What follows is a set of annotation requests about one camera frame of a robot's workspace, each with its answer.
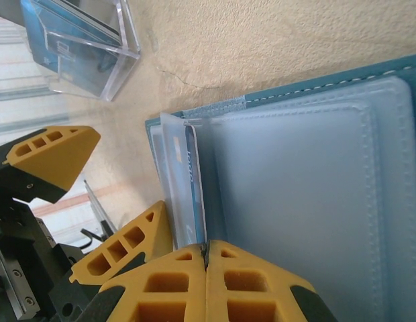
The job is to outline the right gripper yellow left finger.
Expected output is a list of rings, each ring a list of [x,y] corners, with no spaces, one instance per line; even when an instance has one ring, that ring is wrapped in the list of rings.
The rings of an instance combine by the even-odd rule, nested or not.
[[[187,246],[106,282],[90,320],[204,321],[205,277],[201,246]]]

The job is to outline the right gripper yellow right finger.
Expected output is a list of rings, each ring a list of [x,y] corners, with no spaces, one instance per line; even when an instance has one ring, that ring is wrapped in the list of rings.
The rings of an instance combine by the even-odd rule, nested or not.
[[[226,241],[207,245],[208,321],[335,321],[310,282]]]

